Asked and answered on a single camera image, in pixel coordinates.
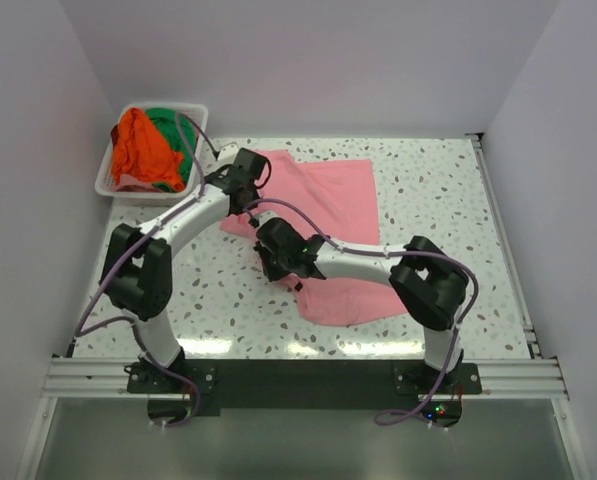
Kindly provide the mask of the pink t shirt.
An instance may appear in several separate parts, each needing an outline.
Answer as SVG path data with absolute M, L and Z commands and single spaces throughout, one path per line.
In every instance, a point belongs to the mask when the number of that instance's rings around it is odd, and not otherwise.
M 380 243 L 379 211 L 369 159 L 298 163 L 286 150 L 264 151 L 272 165 L 261 196 L 286 201 L 328 235 L 351 243 Z M 294 294 L 302 318 L 323 326 L 350 326 L 406 313 L 388 286 L 348 278 L 280 281 Z

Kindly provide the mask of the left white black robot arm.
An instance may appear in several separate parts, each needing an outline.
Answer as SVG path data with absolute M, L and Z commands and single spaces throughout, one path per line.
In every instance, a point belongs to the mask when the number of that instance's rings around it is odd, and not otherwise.
M 105 257 L 101 293 L 129 320 L 153 364 L 149 378 L 163 392 L 178 390 L 185 380 L 185 368 L 176 362 L 182 347 L 167 315 L 173 260 L 207 228 L 242 214 L 271 176 L 270 160 L 259 153 L 230 145 L 220 154 L 225 164 L 202 177 L 182 201 L 136 227 L 117 226 Z

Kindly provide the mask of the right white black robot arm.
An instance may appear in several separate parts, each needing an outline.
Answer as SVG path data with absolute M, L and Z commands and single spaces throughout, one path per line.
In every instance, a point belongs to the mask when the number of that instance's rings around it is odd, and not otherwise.
M 403 249 L 334 240 L 324 234 L 306 238 L 286 220 L 268 212 L 249 220 L 255 250 L 270 280 L 352 279 L 392 288 L 406 311 L 423 327 L 423 379 L 437 393 L 459 380 L 462 361 L 459 325 L 472 282 L 465 268 L 431 240 L 414 236 Z

